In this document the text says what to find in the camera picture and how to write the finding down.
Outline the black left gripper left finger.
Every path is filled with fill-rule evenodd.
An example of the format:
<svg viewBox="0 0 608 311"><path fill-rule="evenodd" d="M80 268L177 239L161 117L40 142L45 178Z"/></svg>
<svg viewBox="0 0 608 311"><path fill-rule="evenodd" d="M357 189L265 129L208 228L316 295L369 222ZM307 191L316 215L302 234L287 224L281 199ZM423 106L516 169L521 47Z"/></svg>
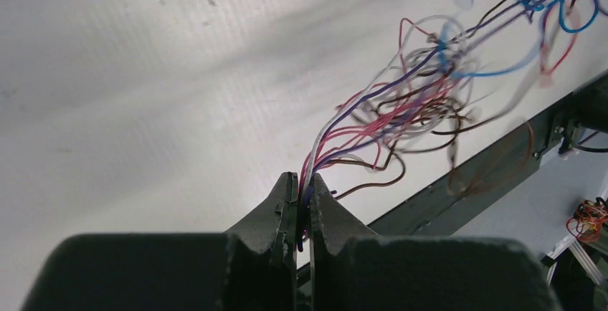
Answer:
<svg viewBox="0 0 608 311"><path fill-rule="evenodd" d="M23 310L294 310L297 176L221 233L78 234L48 256Z"/></svg>

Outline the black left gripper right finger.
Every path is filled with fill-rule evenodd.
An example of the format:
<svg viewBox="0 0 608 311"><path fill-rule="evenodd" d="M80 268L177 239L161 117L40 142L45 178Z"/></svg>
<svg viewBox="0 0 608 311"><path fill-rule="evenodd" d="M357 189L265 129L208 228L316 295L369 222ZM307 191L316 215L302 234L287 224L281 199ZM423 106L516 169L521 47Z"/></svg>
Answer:
<svg viewBox="0 0 608 311"><path fill-rule="evenodd" d="M540 264L519 242L382 236L310 183L313 310L559 310Z"/></svg>

